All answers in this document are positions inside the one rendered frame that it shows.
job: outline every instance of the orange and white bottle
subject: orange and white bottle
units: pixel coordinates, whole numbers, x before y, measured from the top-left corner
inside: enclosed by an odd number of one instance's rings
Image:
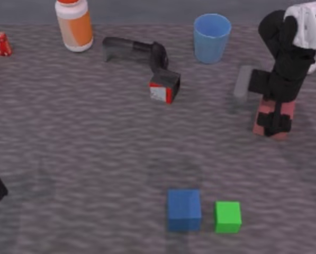
[[[89,49],[93,32],[87,0],[57,0],[56,12],[66,48],[73,52]]]

